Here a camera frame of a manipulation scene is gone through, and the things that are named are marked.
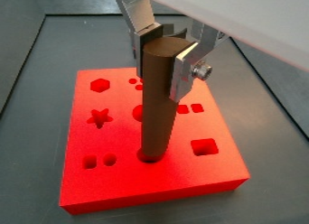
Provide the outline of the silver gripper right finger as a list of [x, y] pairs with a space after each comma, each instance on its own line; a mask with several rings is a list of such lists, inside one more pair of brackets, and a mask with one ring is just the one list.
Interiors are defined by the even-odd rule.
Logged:
[[212, 67], [204, 62], [206, 55], [228, 36], [202, 22], [192, 21], [191, 37], [195, 42], [176, 55], [169, 86], [169, 99], [175, 102], [191, 91], [192, 81], [206, 81]]

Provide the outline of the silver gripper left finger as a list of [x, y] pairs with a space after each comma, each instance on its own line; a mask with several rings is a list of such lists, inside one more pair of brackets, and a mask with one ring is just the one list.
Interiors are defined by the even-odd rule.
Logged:
[[141, 77], [141, 47], [163, 36], [163, 25], [155, 21], [149, 0], [116, 0], [116, 2], [129, 28], [136, 71]]

